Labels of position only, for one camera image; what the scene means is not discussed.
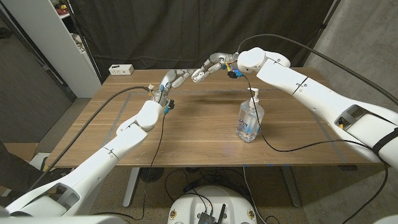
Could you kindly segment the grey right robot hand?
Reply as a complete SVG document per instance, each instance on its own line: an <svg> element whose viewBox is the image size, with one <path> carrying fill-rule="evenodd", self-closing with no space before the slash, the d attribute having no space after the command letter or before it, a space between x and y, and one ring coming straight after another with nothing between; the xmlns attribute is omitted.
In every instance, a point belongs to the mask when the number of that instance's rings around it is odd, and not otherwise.
<svg viewBox="0 0 398 224"><path fill-rule="evenodd" d="M197 69L191 78L194 82L203 81L208 75L217 72L218 70L234 71L237 72L238 68L238 53L227 54L227 53L213 53L208 59Z"/></svg>

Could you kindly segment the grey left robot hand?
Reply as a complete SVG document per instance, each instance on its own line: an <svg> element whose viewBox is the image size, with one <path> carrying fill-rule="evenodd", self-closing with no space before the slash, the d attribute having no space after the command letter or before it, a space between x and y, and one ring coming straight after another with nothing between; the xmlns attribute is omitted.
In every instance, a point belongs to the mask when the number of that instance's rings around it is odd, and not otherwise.
<svg viewBox="0 0 398 224"><path fill-rule="evenodd" d="M165 106L168 101L167 95L170 90L179 88L193 72L193 69L169 70L160 82L158 89L154 92L154 100L161 106Z"/></svg>

